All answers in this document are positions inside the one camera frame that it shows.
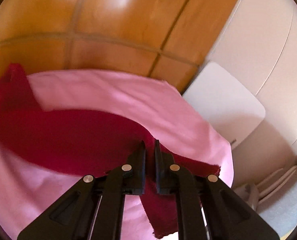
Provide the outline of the pink quilted bedspread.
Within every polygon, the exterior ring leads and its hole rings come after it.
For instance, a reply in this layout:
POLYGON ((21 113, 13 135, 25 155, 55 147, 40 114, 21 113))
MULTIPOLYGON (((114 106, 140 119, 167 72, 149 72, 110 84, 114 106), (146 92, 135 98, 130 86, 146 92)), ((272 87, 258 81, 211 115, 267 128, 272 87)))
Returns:
POLYGON ((176 203, 156 193, 154 141, 193 174, 234 178, 229 142, 163 81, 103 70, 0 79, 0 226, 16 239, 82 176, 101 177, 144 142, 146 189, 128 196, 123 239, 177 231, 176 203))

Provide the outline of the wooden panelled headboard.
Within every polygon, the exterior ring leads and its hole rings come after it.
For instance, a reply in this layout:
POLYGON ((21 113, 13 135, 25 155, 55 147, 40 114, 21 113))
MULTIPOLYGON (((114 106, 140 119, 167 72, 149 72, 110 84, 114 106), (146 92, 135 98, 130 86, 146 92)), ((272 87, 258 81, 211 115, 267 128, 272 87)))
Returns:
POLYGON ((0 77, 106 69, 184 92, 238 0, 0 0, 0 77))

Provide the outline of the white wardrobe cabinet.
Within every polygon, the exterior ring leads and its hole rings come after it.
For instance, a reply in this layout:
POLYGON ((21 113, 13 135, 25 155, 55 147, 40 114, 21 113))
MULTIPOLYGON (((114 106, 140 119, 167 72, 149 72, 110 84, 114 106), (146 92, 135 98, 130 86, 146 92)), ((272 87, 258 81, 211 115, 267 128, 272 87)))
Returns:
POLYGON ((297 152, 297 5, 239 0, 208 59, 264 106, 266 121, 297 152))

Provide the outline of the white bedside stool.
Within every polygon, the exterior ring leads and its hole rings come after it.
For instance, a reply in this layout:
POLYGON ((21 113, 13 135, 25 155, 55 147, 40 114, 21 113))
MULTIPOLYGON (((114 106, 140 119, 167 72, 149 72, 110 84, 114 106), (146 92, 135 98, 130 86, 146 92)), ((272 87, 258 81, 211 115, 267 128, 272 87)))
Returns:
POLYGON ((242 143, 264 120, 257 98, 225 68, 208 62, 183 98, 228 142, 242 143))

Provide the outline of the dark red long-sleeve shirt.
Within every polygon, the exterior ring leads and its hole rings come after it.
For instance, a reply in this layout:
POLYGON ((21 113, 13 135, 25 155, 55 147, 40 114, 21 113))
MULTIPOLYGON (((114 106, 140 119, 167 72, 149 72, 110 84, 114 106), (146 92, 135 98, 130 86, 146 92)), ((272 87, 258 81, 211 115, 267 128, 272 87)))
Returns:
POLYGON ((0 234, 206 239, 195 176, 226 143, 169 85, 93 70, 0 78, 0 234))

